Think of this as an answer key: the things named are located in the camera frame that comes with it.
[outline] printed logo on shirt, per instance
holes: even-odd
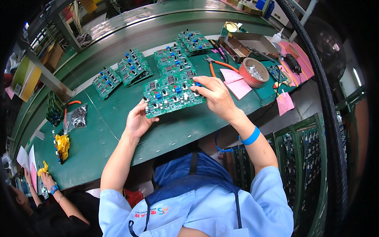
[[[152,208],[150,210],[150,215],[156,215],[157,211],[158,211],[158,215],[166,214],[166,213],[168,213],[168,207],[166,207],[166,209],[163,208],[163,207]],[[137,218],[142,218],[142,217],[145,217],[146,215],[147,215],[147,211],[144,211],[144,212],[134,212],[134,217],[137,217]]]

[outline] fan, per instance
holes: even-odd
[[[304,28],[315,46],[330,88],[336,89],[346,68],[341,38],[331,25],[318,17],[310,17]]]

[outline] bracelet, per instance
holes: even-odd
[[[61,201],[61,198],[63,198],[63,197],[64,197],[63,194],[62,194],[62,196],[59,197],[59,199],[58,199],[58,204],[59,204],[59,202]]]
[[[240,140],[245,146],[248,146],[257,140],[259,134],[260,130],[255,126],[253,134],[251,134],[246,140],[241,140],[241,136],[238,136],[238,140]]]

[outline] light blue uniform shirt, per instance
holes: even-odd
[[[103,236],[131,236],[129,220],[136,235],[177,236],[182,226],[213,236],[291,236],[293,212],[287,204],[279,170],[263,168],[251,183],[250,193],[238,192],[242,229],[238,229],[234,193],[220,185],[206,185],[183,195],[155,203],[150,209],[147,231],[147,204],[133,209],[117,191],[100,193],[99,223]]]

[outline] white label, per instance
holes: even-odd
[[[16,88],[14,89],[14,93],[19,96],[21,88],[22,88],[22,85],[20,83],[18,83],[16,85]]]

